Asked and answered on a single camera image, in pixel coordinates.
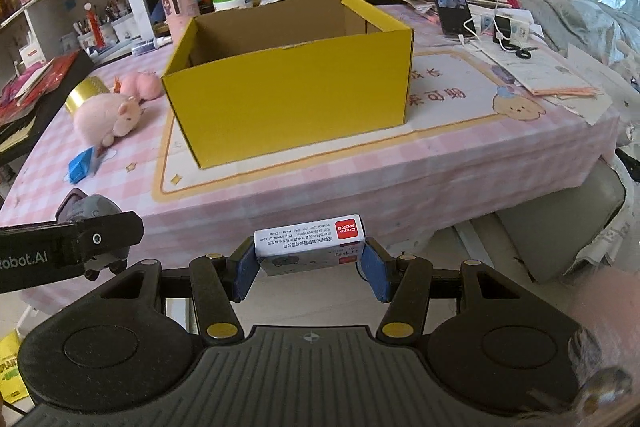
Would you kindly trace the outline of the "grey toy car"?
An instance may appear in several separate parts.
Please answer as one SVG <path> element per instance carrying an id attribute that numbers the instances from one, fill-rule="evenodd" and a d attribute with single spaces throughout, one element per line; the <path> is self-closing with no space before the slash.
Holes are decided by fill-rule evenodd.
<path id="1" fill-rule="evenodd" d="M 87 193 L 73 188 L 55 213 L 59 225 L 75 223 L 84 229 L 80 234 L 80 245 L 87 247 L 82 255 L 85 278 L 95 281 L 102 270 L 109 269 L 113 274 L 122 273 L 128 265 L 129 247 L 106 249 L 107 233 L 113 232 L 113 223 L 106 217 L 119 215 L 122 210 L 105 196 Z"/>

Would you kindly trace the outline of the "small white red box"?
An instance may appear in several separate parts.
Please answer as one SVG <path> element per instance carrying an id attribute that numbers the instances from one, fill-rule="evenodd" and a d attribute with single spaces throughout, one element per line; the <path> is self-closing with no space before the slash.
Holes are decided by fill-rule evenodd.
<path id="1" fill-rule="evenodd" d="M 357 262 L 364 243 L 366 233 L 359 215 L 254 232 L 256 258 L 270 277 Z"/>

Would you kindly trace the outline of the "light pink plush pig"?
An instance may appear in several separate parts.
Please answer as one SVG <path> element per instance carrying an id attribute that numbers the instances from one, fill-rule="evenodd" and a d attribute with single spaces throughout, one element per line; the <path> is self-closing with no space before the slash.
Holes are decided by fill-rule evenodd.
<path id="1" fill-rule="evenodd" d="M 139 124 L 142 110 L 135 98 L 101 93 L 88 98 L 73 116 L 73 125 L 86 147 L 110 147 Z"/>

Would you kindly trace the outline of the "grey chair cushion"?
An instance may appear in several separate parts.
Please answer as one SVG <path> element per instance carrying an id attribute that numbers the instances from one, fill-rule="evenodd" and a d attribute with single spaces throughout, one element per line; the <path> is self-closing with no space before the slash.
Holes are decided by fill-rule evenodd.
<path id="1" fill-rule="evenodd" d="M 630 267 L 624 239 L 637 223 L 634 183 L 623 163 L 600 159 L 578 187 L 500 210 L 497 217 L 533 281 L 569 277 L 587 265 Z"/>

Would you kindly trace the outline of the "red papers pile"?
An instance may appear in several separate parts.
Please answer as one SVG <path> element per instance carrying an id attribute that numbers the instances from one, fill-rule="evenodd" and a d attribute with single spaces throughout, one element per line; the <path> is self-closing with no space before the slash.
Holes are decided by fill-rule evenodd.
<path id="1" fill-rule="evenodd" d="M 55 57 L 47 64 L 42 64 L 35 69 L 15 92 L 13 98 L 1 106 L 2 126 L 27 116 L 40 98 L 58 89 L 79 53 L 80 51 L 76 50 Z"/>

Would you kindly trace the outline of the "yellow tape roll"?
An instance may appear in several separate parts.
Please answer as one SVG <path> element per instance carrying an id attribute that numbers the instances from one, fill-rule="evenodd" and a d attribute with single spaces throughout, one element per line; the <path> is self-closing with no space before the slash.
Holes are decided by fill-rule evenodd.
<path id="1" fill-rule="evenodd" d="M 104 82 L 96 76 L 89 76 L 82 80 L 78 85 L 70 91 L 65 101 L 65 108 L 70 116 L 74 116 L 76 110 L 93 96 L 110 93 Z"/>

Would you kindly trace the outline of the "pink checkered tablecloth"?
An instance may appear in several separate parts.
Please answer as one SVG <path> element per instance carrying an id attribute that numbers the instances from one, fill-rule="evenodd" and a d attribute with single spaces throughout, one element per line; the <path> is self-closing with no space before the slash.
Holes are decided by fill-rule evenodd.
<path id="1" fill-rule="evenodd" d="M 182 267 L 232 251 L 258 229 L 354 213 L 381 244 L 400 247 L 578 187 L 599 160 L 612 158 L 616 110 L 589 124 L 544 103 L 536 119 L 516 120 L 492 103 L 496 78 L 471 48 L 448 46 L 436 25 L 405 6 L 391 6 L 390 14 L 414 30 L 419 66 L 409 105 L 426 114 L 426 128 L 201 169 L 159 98 L 145 107 L 138 130 L 80 184 L 143 219 L 143 241 L 131 259 Z"/>

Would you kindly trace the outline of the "yellow cardboard box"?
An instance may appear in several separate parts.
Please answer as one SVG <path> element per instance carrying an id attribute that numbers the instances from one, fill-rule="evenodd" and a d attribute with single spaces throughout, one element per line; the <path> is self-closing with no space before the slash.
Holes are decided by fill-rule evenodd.
<path id="1" fill-rule="evenodd" d="M 194 17 L 163 73 L 203 169 L 406 120 L 413 30 L 364 0 Z"/>

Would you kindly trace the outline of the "dark pink plush toy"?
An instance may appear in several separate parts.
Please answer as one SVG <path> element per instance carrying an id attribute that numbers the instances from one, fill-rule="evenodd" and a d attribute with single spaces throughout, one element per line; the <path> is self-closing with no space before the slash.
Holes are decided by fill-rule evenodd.
<path id="1" fill-rule="evenodd" d="M 114 92 L 138 102 L 152 101 L 163 94 L 163 83 L 155 72 L 130 72 L 115 78 Z"/>

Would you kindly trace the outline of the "white pen holder left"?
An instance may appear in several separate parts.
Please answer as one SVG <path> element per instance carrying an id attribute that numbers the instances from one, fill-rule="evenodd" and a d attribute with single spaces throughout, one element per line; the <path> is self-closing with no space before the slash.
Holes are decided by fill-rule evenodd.
<path id="1" fill-rule="evenodd" d="M 115 44 L 118 43 L 116 32 L 114 31 L 114 28 L 110 23 L 100 26 L 100 34 L 102 36 L 103 46 L 98 45 L 98 42 L 96 41 L 96 36 L 93 35 L 93 32 L 91 30 L 89 30 L 83 35 L 77 36 L 76 39 L 81 49 L 85 51 L 92 51 L 92 50 L 101 51 L 103 49 L 108 48 L 109 46 L 114 46 Z"/>

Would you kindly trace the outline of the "white pen holder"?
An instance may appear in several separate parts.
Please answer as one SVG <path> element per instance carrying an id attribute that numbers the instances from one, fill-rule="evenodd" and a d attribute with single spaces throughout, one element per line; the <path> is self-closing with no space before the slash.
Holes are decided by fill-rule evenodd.
<path id="1" fill-rule="evenodd" d="M 132 13 L 113 20 L 111 25 L 119 42 L 132 40 L 140 36 L 140 30 Z"/>
<path id="2" fill-rule="evenodd" d="M 110 23 L 100 26 L 100 34 L 102 36 L 103 46 L 98 45 L 98 42 L 96 41 L 96 36 L 93 35 L 93 32 L 91 30 L 89 30 L 83 35 L 77 36 L 76 39 L 81 49 L 85 51 L 92 51 L 92 50 L 101 51 L 103 49 L 108 48 L 109 46 L 114 46 L 115 44 L 118 43 L 116 32 L 114 31 L 114 28 Z"/>

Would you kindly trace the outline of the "white pen holder right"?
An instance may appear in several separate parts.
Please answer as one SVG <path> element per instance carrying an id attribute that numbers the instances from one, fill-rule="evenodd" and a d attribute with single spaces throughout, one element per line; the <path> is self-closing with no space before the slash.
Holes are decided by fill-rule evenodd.
<path id="1" fill-rule="evenodd" d="M 140 36 L 140 30 L 132 13 L 113 20 L 111 25 L 119 42 L 132 40 Z"/>

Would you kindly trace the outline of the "black smartphone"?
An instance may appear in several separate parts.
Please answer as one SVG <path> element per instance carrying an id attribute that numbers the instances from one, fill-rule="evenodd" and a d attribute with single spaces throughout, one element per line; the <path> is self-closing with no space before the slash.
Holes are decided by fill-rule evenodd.
<path id="1" fill-rule="evenodd" d="M 475 36 L 475 25 L 466 0 L 434 0 L 434 2 L 442 32 L 446 36 Z"/>

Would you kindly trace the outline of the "pink humidifier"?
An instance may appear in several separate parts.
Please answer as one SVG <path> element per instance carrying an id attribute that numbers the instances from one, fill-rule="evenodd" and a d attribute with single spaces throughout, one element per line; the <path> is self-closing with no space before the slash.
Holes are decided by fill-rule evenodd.
<path id="1" fill-rule="evenodd" d="M 200 15 L 198 0 L 160 0 L 172 42 L 178 44 L 192 18 Z"/>

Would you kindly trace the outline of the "white charger block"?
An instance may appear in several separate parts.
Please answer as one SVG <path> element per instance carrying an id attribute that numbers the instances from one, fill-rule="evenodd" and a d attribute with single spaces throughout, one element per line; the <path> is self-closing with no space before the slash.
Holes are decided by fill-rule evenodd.
<path id="1" fill-rule="evenodd" d="M 494 41 L 503 46 L 526 46 L 529 39 L 529 22 L 515 15 L 497 13 L 494 16 Z"/>

